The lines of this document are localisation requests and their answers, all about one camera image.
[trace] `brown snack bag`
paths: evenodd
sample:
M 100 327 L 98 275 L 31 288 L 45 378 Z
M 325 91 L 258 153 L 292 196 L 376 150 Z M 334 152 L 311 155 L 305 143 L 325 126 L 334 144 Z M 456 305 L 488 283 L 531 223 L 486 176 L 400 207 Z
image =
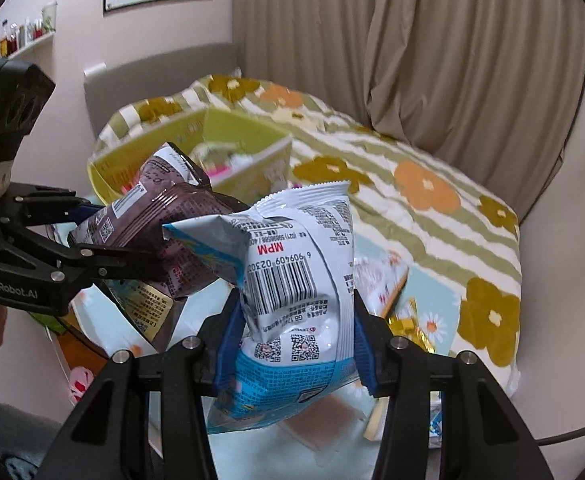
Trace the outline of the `brown snack bag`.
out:
M 106 280 L 108 289 L 135 326 L 159 351 L 166 348 L 186 296 L 217 280 L 182 243 L 164 240 L 162 225 L 233 208 L 210 189 L 205 173 L 172 144 L 164 144 L 141 167 L 125 196 L 85 220 L 70 243 L 132 248 L 159 255 L 161 282 Z

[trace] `bedspread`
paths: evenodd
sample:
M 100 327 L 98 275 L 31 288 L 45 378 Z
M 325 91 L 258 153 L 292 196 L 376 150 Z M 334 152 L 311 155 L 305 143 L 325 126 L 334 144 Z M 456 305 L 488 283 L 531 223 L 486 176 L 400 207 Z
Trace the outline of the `bedspread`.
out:
M 284 125 L 294 139 L 294 181 L 349 180 L 355 253 L 394 252 L 407 260 L 400 305 L 416 306 L 435 351 L 475 351 L 514 392 L 521 266 L 510 207 L 460 171 L 316 97 L 232 76 L 207 76 L 179 94 L 122 108 L 99 135 L 93 157 L 157 122 L 204 107 L 242 110 Z

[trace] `wall shelf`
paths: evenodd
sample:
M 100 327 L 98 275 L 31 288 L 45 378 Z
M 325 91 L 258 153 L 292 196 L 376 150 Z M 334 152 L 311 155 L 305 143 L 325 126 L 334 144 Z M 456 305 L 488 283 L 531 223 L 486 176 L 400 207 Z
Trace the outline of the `wall shelf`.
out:
M 25 47 L 20 48 L 16 52 L 13 52 L 12 54 L 10 54 L 10 56 L 8 56 L 8 59 L 19 58 L 19 57 L 23 56 L 24 54 L 26 54 L 27 52 L 31 52 L 32 50 L 38 48 L 42 44 L 45 44 L 45 43 L 48 43 L 49 41 L 52 41 L 52 38 L 54 38 L 55 34 L 56 34 L 55 31 L 49 32 L 48 34 L 44 34 L 42 37 L 37 38 L 32 43 L 28 43 Z

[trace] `headboard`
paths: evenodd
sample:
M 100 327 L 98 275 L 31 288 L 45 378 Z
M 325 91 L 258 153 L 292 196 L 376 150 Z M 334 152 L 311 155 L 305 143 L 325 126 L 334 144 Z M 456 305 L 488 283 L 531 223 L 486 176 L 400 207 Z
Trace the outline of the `headboard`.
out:
M 97 136 L 119 108 L 149 97 L 175 94 L 212 73 L 229 74 L 237 47 L 216 43 L 174 50 L 108 68 L 84 81 L 86 105 Z

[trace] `flower center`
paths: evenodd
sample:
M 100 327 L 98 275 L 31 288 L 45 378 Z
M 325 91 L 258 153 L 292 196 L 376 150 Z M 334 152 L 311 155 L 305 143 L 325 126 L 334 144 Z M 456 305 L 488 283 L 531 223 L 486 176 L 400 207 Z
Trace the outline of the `flower center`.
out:
M 498 312 L 491 310 L 490 314 L 488 315 L 488 319 L 493 325 L 501 326 L 501 314 Z

